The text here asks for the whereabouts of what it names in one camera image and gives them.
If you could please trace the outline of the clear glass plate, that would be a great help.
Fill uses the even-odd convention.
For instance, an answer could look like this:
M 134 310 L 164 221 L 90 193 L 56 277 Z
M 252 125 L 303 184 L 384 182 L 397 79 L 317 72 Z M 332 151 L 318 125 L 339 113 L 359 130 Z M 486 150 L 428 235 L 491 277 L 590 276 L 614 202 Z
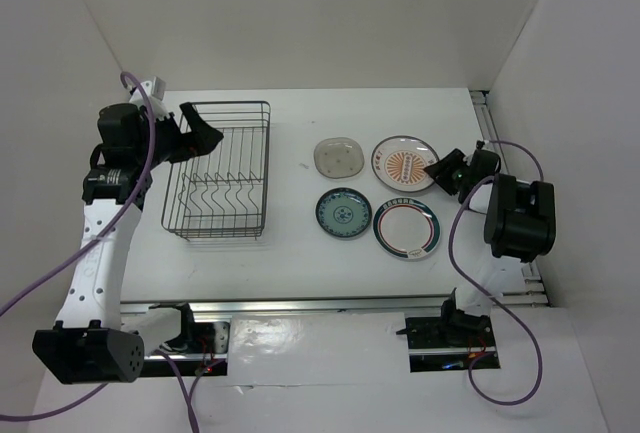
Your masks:
M 320 141 L 314 149 L 313 156 L 318 172 L 329 179 L 350 178 L 364 168 L 361 146 L 348 137 Z

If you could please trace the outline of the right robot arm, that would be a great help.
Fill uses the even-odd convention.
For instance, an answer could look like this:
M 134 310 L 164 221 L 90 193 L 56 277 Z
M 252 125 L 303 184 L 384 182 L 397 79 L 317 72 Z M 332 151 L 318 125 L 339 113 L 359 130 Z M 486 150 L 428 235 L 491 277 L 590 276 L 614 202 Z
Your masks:
M 489 327 L 494 301 L 507 291 L 511 274 L 547 255 L 555 242 L 554 186 L 530 183 L 501 171 L 498 154 L 478 143 L 467 157 L 455 149 L 424 171 L 470 212 L 484 216 L 486 245 L 471 282 L 455 288 L 441 306 L 435 330 L 448 345 L 477 337 Z

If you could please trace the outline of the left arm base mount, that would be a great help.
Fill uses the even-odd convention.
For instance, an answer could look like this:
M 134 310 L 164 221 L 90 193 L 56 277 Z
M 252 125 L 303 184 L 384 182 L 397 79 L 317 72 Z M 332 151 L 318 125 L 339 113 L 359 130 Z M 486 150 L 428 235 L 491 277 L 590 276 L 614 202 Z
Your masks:
M 198 321 L 187 303 L 160 303 L 123 315 L 122 327 L 143 339 L 143 378 L 172 376 L 170 362 L 185 377 L 227 374 L 228 321 Z

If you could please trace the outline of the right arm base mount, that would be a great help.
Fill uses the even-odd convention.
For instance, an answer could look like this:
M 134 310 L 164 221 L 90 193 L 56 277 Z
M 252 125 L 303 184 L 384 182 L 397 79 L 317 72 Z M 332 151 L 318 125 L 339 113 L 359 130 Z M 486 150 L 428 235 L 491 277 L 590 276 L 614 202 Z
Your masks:
M 444 300 L 438 316 L 407 317 L 396 332 L 406 339 L 412 373 L 499 369 L 490 318 L 457 308 L 455 292 Z

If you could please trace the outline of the orange sunburst plate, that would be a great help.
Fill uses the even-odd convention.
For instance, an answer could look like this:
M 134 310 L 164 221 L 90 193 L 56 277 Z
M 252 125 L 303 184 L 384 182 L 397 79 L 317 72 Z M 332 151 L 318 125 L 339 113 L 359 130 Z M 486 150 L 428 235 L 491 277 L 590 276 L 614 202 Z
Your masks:
M 396 135 L 379 142 L 371 154 L 376 178 L 392 190 L 420 193 L 434 185 L 426 168 L 439 161 L 436 151 L 425 141 Z

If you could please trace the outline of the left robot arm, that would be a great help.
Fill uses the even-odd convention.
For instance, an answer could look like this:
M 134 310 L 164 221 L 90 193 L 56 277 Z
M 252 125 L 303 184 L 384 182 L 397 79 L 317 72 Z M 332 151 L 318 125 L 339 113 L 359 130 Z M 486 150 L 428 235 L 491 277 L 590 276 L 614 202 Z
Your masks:
M 64 304 L 50 329 L 38 330 L 32 349 L 63 384 L 131 383 L 146 355 L 168 345 L 196 343 L 193 313 L 184 303 L 160 303 L 135 320 L 121 318 L 122 284 L 134 232 L 150 189 L 150 170 L 214 151 L 222 133 L 191 103 L 180 106 L 187 131 L 171 113 L 150 116 L 144 106 L 103 108 L 101 137 L 83 181 L 85 254 L 76 261 Z

